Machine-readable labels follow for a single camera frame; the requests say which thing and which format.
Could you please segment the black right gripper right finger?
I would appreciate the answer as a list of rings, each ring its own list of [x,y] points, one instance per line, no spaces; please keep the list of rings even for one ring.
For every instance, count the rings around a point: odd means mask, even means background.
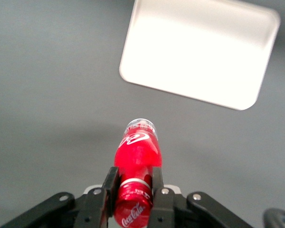
[[[152,174],[153,207],[151,209],[148,228],[174,228],[174,196],[172,189],[164,187],[162,169],[153,167]]]

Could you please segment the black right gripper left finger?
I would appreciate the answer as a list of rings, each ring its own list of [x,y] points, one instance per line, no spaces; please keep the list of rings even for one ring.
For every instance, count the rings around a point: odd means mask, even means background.
[[[113,216],[120,183],[119,168],[111,167],[101,187],[91,189],[75,219],[75,228],[106,228]]]

